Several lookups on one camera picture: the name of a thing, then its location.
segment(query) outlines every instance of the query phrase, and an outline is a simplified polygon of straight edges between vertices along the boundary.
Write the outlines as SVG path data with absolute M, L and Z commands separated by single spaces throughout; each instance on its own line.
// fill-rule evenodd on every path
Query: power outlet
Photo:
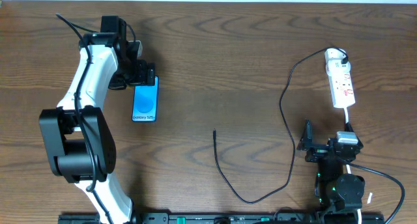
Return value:
M 325 53 L 326 73 L 330 83 L 333 107 L 345 108 L 355 103 L 351 79 L 350 62 L 342 64 L 345 54 L 337 49 L 330 48 Z

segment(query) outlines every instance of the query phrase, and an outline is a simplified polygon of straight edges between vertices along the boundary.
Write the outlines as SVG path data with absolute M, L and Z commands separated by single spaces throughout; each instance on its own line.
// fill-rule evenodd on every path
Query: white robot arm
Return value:
M 88 62 L 91 62 L 84 80 L 80 83 Z M 83 190 L 100 214 L 101 223 L 131 223 L 133 202 L 123 192 L 113 170 L 116 150 L 110 130 L 104 120 L 102 108 L 108 89 L 121 90 L 127 85 L 154 85 L 154 65 L 137 58 L 141 55 L 140 41 L 126 40 L 126 22 L 117 16 L 103 16 L 101 30 L 87 33 L 80 42 L 80 61 L 72 84 L 57 109 L 45 109 L 40 116 L 40 128 L 44 138 L 51 170 L 64 176 Z M 66 134 L 80 130 L 75 117 L 74 93 L 79 87 L 79 113 L 88 135 L 95 158 L 96 185 L 87 189 L 93 181 L 93 160 L 86 142 L 67 140 Z

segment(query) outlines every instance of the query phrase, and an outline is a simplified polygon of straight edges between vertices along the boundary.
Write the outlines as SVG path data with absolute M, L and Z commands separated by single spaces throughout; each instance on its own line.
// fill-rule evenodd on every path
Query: black wire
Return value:
M 362 169 L 362 170 L 365 170 L 367 172 L 371 172 L 371 173 L 374 173 L 376 175 L 381 175 L 381 176 L 383 176 L 385 178 L 388 178 L 388 179 L 394 181 L 401 188 L 401 198 L 399 199 L 399 202 L 398 202 L 396 208 L 394 209 L 394 211 L 392 212 L 391 216 L 384 223 L 384 224 L 388 224 L 394 218 L 394 216 L 398 213 L 399 209 L 403 205 L 404 198 L 405 198 L 405 189 L 404 189 L 404 186 L 402 185 L 402 183 L 399 180 L 397 180 L 396 178 L 394 178 L 394 177 L 392 177 L 392 176 L 390 176 L 390 175 L 388 175 L 386 173 L 379 172 L 379 171 L 376 171 L 374 169 L 370 169 L 370 168 L 367 168 L 367 167 L 364 167 L 364 166 L 361 166 L 361 165 L 355 165 L 355 164 L 353 164 L 351 162 L 348 162 L 348 161 L 345 161 L 345 160 L 343 160 L 341 158 L 338 158 L 338 160 L 340 162 L 342 162 L 344 164 L 347 164 L 347 165 L 350 165 L 352 167 L 355 167 L 355 168 L 358 168 L 358 169 Z
M 128 47 L 128 49 L 132 49 L 136 45 L 136 35 L 135 35 L 135 31 L 133 31 L 133 29 L 132 29 L 132 26 L 130 26 L 129 24 L 126 24 L 126 25 L 129 27 L 130 32 L 132 32 L 132 35 L 133 35 L 133 44 Z
M 345 58 L 343 58 L 342 63 L 343 63 L 343 64 L 347 63 L 348 56 L 347 56 L 347 54 L 346 54 L 343 50 L 341 50 L 340 48 L 336 48 L 336 47 L 329 47 L 329 48 L 334 48 L 334 49 L 337 49 L 337 50 L 339 50 L 340 52 L 342 52 L 342 53 L 346 56 Z M 258 203 L 259 201 L 262 201 L 263 199 L 265 199 L 265 198 L 267 198 L 267 197 L 269 197 L 269 196 L 271 196 L 271 195 L 273 195 L 273 194 L 275 194 L 275 193 L 277 193 L 277 192 L 281 191 L 282 189 L 284 189 L 284 188 L 288 185 L 288 183 L 289 183 L 289 181 L 290 181 L 290 178 L 291 178 L 291 174 L 292 174 L 292 172 L 293 172 L 293 165 L 294 165 L 294 158 L 295 158 L 295 142 L 294 142 L 294 139 L 293 139 L 293 135 L 291 135 L 291 131 L 290 131 L 290 130 L 289 130 L 289 128 L 288 128 L 287 121 L 285 120 L 284 112 L 282 111 L 282 106 L 281 106 L 282 98 L 284 97 L 285 91 L 287 91 L 288 86 L 289 86 L 289 84 L 290 84 L 290 82 L 291 82 L 291 76 L 293 75 L 293 72 L 294 72 L 295 67 L 296 67 L 297 65 L 299 65 L 300 63 L 302 63 L 303 61 L 305 61 L 306 59 L 308 59 L 308 58 L 310 58 L 310 57 L 312 57 L 312 56 L 314 56 L 314 55 L 316 55 L 316 54 L 318 54 L 318 53 L 320 53 L 320 52 L 322 52 L 322 51 L 325 51 L 325 50 L 327 50 L 327 49 L 329 49 L 329 48 L 324 48 L 324 49 L 321 49 L 321 50 L 319 50 L 319 51 L 316 51 L 315 53 L 313 53 L 313 54 L 311 54 L 311 55 L 307 56 L 306 58 L 304 58 L 304 59 L 302 59 L 301 61 L 298 61 L 296 64 L 294 64 L 293 68 L 291 69 L 291 71 L 290 71 L 290 73 L 289 73 L 289 77 L 288 77 L 288 82 L 287 82 L 287 85 L 285 86 L 284 90 L 282 91 L 282 94 L 281 94 L 281 97 L 280 97 L 279 106 L 280 106 L 280 112 L 281 112 L 282 120 L 284 121 L 284 125 L 285 125 L 285 127 L 287 128 L 288 135 L 289 135 L 289 137 L 291 138 L 291 142 L 293 143 L 293 156 L 292 156 L 292 158 L 291 158 L 291 165 L 290 165 L 289 172 L 288 172 L 288 179 L 287 179 L 287 181 L 286 181 L 286 183 L 285 183 L 284 185 L 282 185 L 281 187 L 279 187 L 279 188 L 275 189 L 274 191 L 271 191 L 270 193 L 268 193 L 268 194 L 266 194 L 266 195 L 262 196 L 261 198 L 259 198 L 259 199 L 257 199 L 257 200 L 254 200 L 254 201 L 247 201 L 247 200 L 243 199 L 243 198 L 242 198 L 242 197 L 241 197 L 241 196 L 240 196 L 240 195 L 239 195 L 239 194 L 235 191 L 235 189 L 233 188 L 233 186 L 230 184 L 230 182 L 227 180 L 227 178 L 224 176 L 224 174 L 223 174 L 222 170 L 220 169 L 219 162 L 218 162 L 218 159 L 217 159 L 217 150 L 216 150 L 216 129 L 214 129 L 214 131 L 213 131 L 213 141 L 214 141 L 214 160 L 216 161 L 217 170 L 219 171 L 220 175 L 223 177 L 223 179 L 224 179 L 224 181 L 226 182 L 226 184 L 230 187 L 230 189 L 232 190 L 232 192 L 233 192 L 233 193 L 236 195 L 236 197 L 237 197 L 238 199 L 240 199 L 242 202 L 244 202 L 244 203 L 246 203 L 246 204 L 255 204 L 255 203 Z
M 275 221 L 275 217 L 277 217 L 277 214 L 279 214 L 281 212 L 281 210 L 283 210 L 283 209 L 289 209 L 289 210 L 293 211 L 293 213 L 297 216 L 298 220 L 302 221 L 302 218 L 293 210 L 293 208 L 288 207 L 288 206 L 281 207 L 280 209 L 278 209 L 274 214 L 274 220 L 273 221 Z
M 89 187 L 87 187 L 87 189 L 86 189 L 88 192 L 92 192 L 92 191 L 94 191 L 94 188 L 96 187 L 96 183 L 97 183 L 97 174 L 96 174 L 97 164 L 96 164 L 96 160 L 94 158 L 93 148 L 91 147 L 91 144 L 90 144 L 89 136 L 87 135 L 87 131 L 84 128 L 84 123 L 83 123 L 83 120 L 81 119 L 81 114 L 79 112 L 79 92 L 81 90 L 81 87 L 83 85 L 85 76 L 87 75 L 88 69 L 89 69 L 90 64 L 91 64 L 91 53 L 90 53 L 90 50 L 89 50 L 88 46 L 86 45 L 83 37 L 80 35 L 80 33 L 77 31 L 77 29 L 69 21 L 67 21 L 65 18 L 63 18 L 59 13 L 56 13 L 56 15 L 59 19 L 61 19 L 63 22 L 65 22 L 77 34 L 79 40 L 83 43 L 85 51 L 87 52 L 87 64 L 85 65 L 83 74 L 81 75 L 81 78 L 79 79 L 77 89 L 74 93 L 74 107 L 75 107 L 75 112 L 76 112 L 76 118 L 77 118 L 77 121 L 78 121 L 78 125 L 79 125 L 79 128 L 81 129 L 81 132 L 82 132 L 83 136 L 84 136 L 87 152 L 90 156 L 90 160 L 91 160 L 91 163 L 93 165 L 93 181 L 91 182 L 91 185 Z
M 106 215 L 107 220 L 109 221 L 109 224 L 113 224 L 113 221 L 111 220 L 111 217 L 110 217 L 109 210 L 107 210 L 107 209 L 106 209 L 106 207 L 104 206 L 103 202 L 102 202 L 102 201 L 100 200 L 100 198 L 98 197 L 97 192 L 96 192 L 96 191 L 93 191 L 93 195 L 94 195 L 94 198 L 96 198 L 96 201 L 97 201 L 97 203 L 98 203 L 99 207 L 100 207 L 101 209 L 103 209 L 104 214 Z
M 72 26 L 77 27 L 78 29 L 81 29 L 81 30 L 84 30 L 84 31 L 87 31 L 87 32 L 91 32 L 91 33 L 98 33 L 97 31 L 94 31 L 94 30 L 91 30 L 91 29 L 84 28 L 84 27 L 79 26 L 79 25 L 76 25 L 76 24 L 74 24 L 74 23 L 72 23 L 72 22 L 70 22 L 70 23 L 71 23 L 71 25 L 72 25 Z

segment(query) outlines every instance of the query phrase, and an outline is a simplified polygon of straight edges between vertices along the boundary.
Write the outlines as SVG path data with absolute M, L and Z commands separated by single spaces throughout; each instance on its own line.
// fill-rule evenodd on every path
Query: smartphone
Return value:
M 133 99 L 132 121 L 154 122 L 158 109 L 159 78 L 155 76 L 155 85 L 136 86 Z

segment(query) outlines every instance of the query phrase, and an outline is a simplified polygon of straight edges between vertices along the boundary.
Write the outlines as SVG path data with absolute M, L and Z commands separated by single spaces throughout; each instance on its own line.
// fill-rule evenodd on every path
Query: wood grain surface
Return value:
M 99 29 L 119 15 L 143 43 L 160 77 L 158 120 L 133 123 L 133 89 L 109 91 L 104 115 L 117 144 L 116 174 L 141 210 L 274 212 L 318 206 L 317 165 L 296 153 L 283 191 L 256 199 L 287 179 L 291 141 L 278 99 L 301 58 L 327 46 L 349 53 L 356 104 L 353 128 L 364 142 L 356 163 L 398 178 L 405 202 L 392 223 L 415 223 L 417 209 L 417 7 L 287 3 L 5 1 L 0 8 L 0 223 L 56 223 L 61 213 L 94 212 L 86 196 L 50 171 L 38 116 L 54 108 L 79 62 L 78 38 L 55 17 Z M 283 110 L 296 141 L 304 119 L 317 142 L 343 128 L 331 103 L 324 54 L 293 74 Z M 366 180 L 364 210 L 387 218 L 400 190 Z M 372 202 L 366 204 L 369 192 Z

